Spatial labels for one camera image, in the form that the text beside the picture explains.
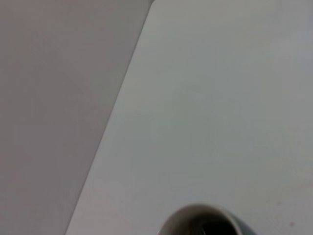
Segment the grey ceramic cup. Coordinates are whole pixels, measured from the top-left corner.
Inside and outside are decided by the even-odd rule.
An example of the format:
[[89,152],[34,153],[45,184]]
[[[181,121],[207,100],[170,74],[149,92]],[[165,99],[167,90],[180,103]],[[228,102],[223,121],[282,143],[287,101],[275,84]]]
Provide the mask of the grey ceramic cup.
[[207,205],[187,205],[173,213],[157,235],[257,235],[228,210]]

